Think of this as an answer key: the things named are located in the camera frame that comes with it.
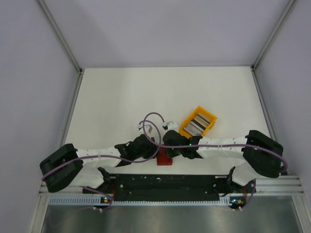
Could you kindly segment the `red leather card holder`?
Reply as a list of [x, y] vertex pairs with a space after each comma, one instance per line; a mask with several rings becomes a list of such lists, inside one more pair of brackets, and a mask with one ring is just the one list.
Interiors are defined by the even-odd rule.
[[171, 166], [173, 164], [173, 159], [167, 156], [165, 148], [160, 148], [156, 161], [158, 166]]

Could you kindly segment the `yellow plastic card bin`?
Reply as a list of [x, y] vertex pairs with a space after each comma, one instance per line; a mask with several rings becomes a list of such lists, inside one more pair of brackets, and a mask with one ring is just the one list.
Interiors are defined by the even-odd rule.
[[205, 136], [215, 124], [217, 117], [198, 106], [181, 124], [179, 133], [190, 138], [192, 136]]

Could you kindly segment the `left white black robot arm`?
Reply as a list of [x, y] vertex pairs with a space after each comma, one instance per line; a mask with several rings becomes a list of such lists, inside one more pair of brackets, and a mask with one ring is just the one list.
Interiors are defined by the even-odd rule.
[[105, 168], [142, 163], [158, 153], [159, 148], [141, 134], [133, 141], [106, 149], [77, 149], [72, 143], [65, 144], [44, 159], [39, 167], [42, 181], [50, 193], [68, 186], [87, 186], [103, 193], [110, 188]]

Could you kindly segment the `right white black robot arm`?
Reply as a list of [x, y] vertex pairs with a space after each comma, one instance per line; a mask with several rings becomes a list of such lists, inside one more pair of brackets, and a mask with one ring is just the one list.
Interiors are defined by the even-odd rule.
[[243, 163], [231, 168], [227, 187], [232, 192], [240, 191], [251, 180], [261, 177], [277, 178], [283, 172], [283, 146], [257, 130], [238, 138], [186, 138], [170, 130], [163, 136], [164, 147], [169, 157], [182, 155], [188, 159], [239, 159]]

